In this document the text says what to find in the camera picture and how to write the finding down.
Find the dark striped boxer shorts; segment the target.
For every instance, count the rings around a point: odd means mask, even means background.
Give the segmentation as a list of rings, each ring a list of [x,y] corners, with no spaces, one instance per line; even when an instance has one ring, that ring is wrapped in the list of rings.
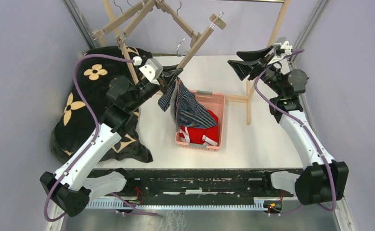
[[[172,119],[178,128],[211,128],[218,124],[180,78],[177,78],[168,92],[159,98],[158,106],[164,112],[171,110]]]

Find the wooden hanger holding striped boxers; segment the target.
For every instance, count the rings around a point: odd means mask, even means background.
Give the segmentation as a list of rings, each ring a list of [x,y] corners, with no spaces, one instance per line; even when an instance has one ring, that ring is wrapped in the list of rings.
[[[207,41],[210,35],[214,32],[214,27],[217,26],[219,29],[223,30],[226,27],[226,23],[222,20],[224,12],[221,11],[218,15],[212,14],[210,17],[211,25],[207,27],[201,36],[195,41],[191,49],[186,53],[180,63],[177,65],[177,68],[184,68],[190,60],[196,55],[199,49]]]

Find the pink perforated plastic basket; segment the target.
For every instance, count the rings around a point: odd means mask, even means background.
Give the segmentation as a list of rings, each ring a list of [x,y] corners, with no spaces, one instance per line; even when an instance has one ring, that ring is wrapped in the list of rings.
[[[198,149],[204,151],[218,152],[222,147],[223,140],[223,123],[224,123],[224,109],[226,103],[226,95],[219,92],[202,91],[202,90],[191,90],[195,95],[196,100],[202,104],[206,109],[212,111],[218,117],[218,131],[219,131],[219,141],[218,146],[206,146],[201,144],[192,144],[187,142],[182,142],[178,133],[175,135],[175,143],[179,147]]]

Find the red printed underwear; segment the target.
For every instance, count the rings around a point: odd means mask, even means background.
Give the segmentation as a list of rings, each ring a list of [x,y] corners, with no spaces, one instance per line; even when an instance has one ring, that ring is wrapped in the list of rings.
[[[176,141],[218,147],[220,144],[219,118],[211,110],[207,110],[216,125],[210,128],[192,128],[181,126],[176,133]]]

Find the wooden hanger holding red underwear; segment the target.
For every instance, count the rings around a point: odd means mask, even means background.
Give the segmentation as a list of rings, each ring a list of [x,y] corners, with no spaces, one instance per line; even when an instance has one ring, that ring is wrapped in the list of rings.
[[[192,48],[201,36],[201,33],[195,33],[194,30],[164,0],[156,0],[155,5],[164,13],[170,14],[178,26],[191,38],[190,47]]]

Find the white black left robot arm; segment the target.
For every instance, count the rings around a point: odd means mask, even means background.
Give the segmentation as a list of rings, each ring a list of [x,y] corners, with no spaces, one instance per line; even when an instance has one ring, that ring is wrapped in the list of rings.
[[[133,193],[134,182],[119,170],[97,178],[90,178],[89,174],[106,152],[136,127],[138,119],[134,111],[158,91],[168,92],[183,68],[164,71],[160,65],[146,63],[140,70],[145,78],[137,85],[131,84],[125,76],[111,80],[106,93],[110,106],[100,119],[90,111],[96,123],[95,130],[59,169],[41,175],[46,201],[53,201],[65,215],[77,216],[89,202],[102,196]]]

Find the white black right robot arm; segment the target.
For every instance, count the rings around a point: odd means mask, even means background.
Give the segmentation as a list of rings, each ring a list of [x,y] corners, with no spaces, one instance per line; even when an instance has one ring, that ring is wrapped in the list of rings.
[[[240,80],[262,81],[276,94],[266,98],[270,114],[283,128],[293,143],[303,165],[300,174],[277,171],[261,183],[267,196],[280,190],[297,197],[302,205],[319,205],[333,212],[342,199],[348,179],[349,168],[338,162],[324,148],[307,121],[299,97],[306,91],[309,80],[301,69],[292,69],[284,74],[278,63],[302,53],[302,49],[291,46],[269,46],[257,51],[238,51],[237,60],[229,60]]]

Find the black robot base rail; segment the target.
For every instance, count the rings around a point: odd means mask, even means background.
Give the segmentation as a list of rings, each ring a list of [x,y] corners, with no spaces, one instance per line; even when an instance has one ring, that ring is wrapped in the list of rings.
[[[271,169],[126,169],[123,173],[128,179],[124,188],[90,202],[88,208],[279,214],[300,207],[294,193],[273,188]]]

